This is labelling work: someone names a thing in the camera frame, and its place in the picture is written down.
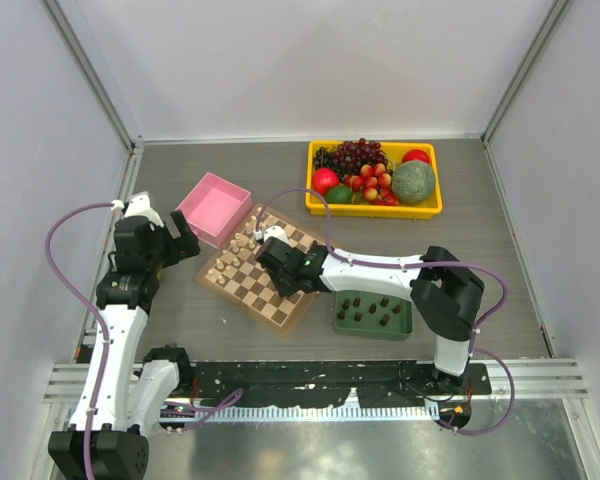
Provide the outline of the green piece tray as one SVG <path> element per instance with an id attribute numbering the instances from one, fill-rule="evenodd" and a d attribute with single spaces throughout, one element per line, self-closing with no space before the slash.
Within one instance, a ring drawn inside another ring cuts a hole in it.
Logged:
<path id="1" fill-rule="evenodd" d="M 343 309 L 346 317 L 337 318 Z M 390 316 L 380 325 L 384 314 Z M 413 331 L 411 304 L 404 299 L 363 291 L 341 291 L 335 295 L 334 330 L 338 334 L 367 339 L 404 341 Z"/>

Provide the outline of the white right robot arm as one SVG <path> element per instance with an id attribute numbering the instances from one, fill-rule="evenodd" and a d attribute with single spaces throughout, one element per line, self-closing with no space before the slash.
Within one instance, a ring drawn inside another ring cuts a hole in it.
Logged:
<path id="1" fill-rule="evenodd" d="M 431 247 L 422 256 L 391 258 L 330 249 L 315 242 L 302 251 L 262 232 L 257 243 L 255 259 L 281 297 L 356 290 L 410 302 L 436 336 L 434 386 L 454 394 L 467 384 L 484 283 L 448 250 Z"/>

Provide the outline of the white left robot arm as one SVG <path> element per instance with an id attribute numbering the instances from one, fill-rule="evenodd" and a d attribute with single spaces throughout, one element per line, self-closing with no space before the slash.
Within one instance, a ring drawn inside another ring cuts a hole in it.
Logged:
<path id="1" fill-rule="evenodd" d="M 169 396 L 186 396 L 194 383 L 181 347 L 152 350 L 137 380 L 132 373 L 160 272 L 198 255 L 199 240 L 179 210 L 170 214 L 179 232 L 172 236 L 146 192 L 107 206 L 122 216 L 114 226 L 114 248 L 96 299 L 69 289 L 93 314 L 97 332 L 77 407 L 67 428 L 53 432 L 48 443 L 55 466 L 67 479 L 143 478 L 148 437 L 162 407 Z"/>

